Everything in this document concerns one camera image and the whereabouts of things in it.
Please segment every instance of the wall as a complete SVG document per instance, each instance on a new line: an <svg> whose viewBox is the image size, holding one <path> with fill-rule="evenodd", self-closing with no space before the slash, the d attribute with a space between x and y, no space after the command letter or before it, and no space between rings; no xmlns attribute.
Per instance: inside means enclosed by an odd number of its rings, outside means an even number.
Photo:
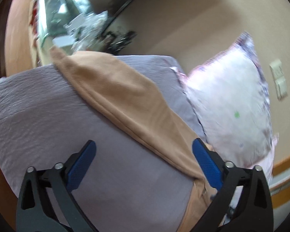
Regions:
<svg viewBox="0 0 290 232"><path fill-rule="evenodd" d="M175 57L185 72L227 49L243 31L255 42L269 83L275 162L290 155L290 3L287 0L135 0L116 20L136 30L121 52ZM278 101L269 64L279 58L288 97Z"/></svg>

